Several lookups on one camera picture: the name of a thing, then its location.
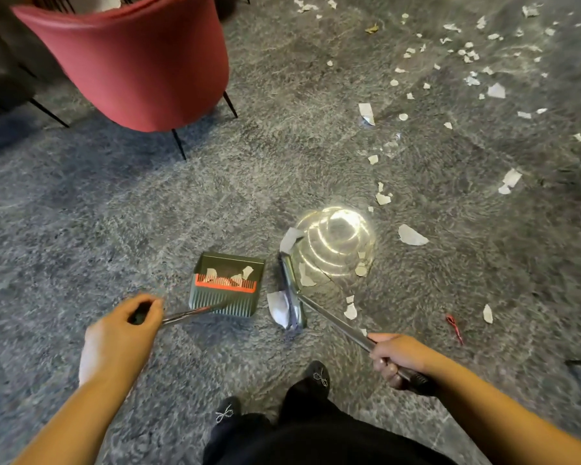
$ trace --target foot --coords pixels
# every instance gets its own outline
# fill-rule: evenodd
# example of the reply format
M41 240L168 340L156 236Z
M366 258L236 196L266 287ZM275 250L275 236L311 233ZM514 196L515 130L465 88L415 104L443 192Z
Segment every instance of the foot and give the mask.
M321 392L323 398L329 396L331 384L329 371L321 361L310 362L310 365L305 369L303 377L313 381L313 384L318 389L317 391Z
M215 424L222 424L235 416L241 415L241 402L236 396L223 400L215 411Z

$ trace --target gray floor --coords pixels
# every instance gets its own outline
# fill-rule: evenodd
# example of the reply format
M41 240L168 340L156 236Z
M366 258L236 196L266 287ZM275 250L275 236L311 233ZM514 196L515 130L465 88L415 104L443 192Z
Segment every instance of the gray floor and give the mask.
M26 131L0 147L0 463L74 390L85 327L120 299L147 290L167 297L169 311L185 308L190 271L210 249L266 257L271 291L286 228L328 204L365 212L378 181L393 198L366 212L379 252L356 292L356 324L417 336L581 438L581 372L563 364L581 359L581 143L573 139L581 131L581 0L536 0L542 15L528 20L520 8L533 0L336 0L337 10L304 1L323 18L297 13L292 0L239 4L225 34L228 93L240 117L220 103L181 129L187 163L170 134L123 129L69 85L39 101L72 128L28 107L0 120L0 143L14 124ZM543 34L554 21L555 36ZM446 32L447 22L463 33ZM379 32L364 33L374 23ZM493 32L505 39L488 41ZM446 35L454 42L443 46ZM471 65L447 53L467 41L481 55ZM424 53L403 59L424 42ZM409 73L394 74L397 66ZM463 82L485 66L493 78ZM492 81L507 99L478 100ZM359 118L364 101L374 128ZM517 117L538 108L548 111ZM373 152L380 160L371 166ZM497 188L512 167L524 176L504 196ZM430 243L400 242L402 223ZM314 289L342 313L339 291ZM220 398L237 393L248 411L273 417L308 360L320 358L343 410L460 464L486 463L435 400L390 391L364 353L316 317L306 332L285 334L265 300L252 320L202 317L162 331L100 462L197 463ZM482 319L486 303L493 325Z

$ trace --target red string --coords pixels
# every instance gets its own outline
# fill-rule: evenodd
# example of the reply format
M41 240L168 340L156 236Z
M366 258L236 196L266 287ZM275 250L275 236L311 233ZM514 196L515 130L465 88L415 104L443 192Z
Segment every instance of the red string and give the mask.
M450 325L454 326L454 330L456 331L456 337L458 338L458 341L460 341L461 345L465 344L463 343L463 337L460 335L460 331L458 331L458 326L456 326L456 320L454 319L454 317L452 315L445 315L445 319Z

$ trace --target hand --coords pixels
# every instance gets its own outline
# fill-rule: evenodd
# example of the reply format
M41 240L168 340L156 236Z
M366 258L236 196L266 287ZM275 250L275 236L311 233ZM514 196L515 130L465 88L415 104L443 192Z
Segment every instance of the hand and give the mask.
M141 325L127 319L142 302L152 302ZM93 379L106 380L126 396L148 360L162 324L163 300L148 294L127 299L86 329L80 359L80 386Z
M385 381L397 390L406 390L409 386L398 375L398 366L430 375L432 366L445 359L437 351L430 349L411 336L370 333L368 337L377 343L370 354L374 370L380 372Z

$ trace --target chair leg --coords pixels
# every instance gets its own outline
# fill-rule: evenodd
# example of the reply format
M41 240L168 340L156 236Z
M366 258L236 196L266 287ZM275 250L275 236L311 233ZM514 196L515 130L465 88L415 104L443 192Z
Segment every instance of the chair leg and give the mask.
M36 99L32 98L30 100L30 104L32 104L32 106L35 106L37 109L40 109L44 113L46 113L49 117L51 117L52 119L54 119L54 121L60 122L60 124L64 125L67 129L69 128L69 124L67 124L66 122L64 122L60 117L58 117L52 111L50 111L45 106L43 106L42 104L40 104Z
M185 152L183 151L183 145L181 144L181 140L178 138L177 130L172 129L172 136L175 138L177 142L178 149L181 151L181 155L183 155L183 160L187 161L187 157L185 156Z
M230 110L232 111L232 113L235 115L235 119L238 117L237 116L237 111L235 111L234 106L232 105L232 103L230 102L230 98L228 98L228 94L224 91L224 99L226 100L226 103L228 104L228 106L230 107Z

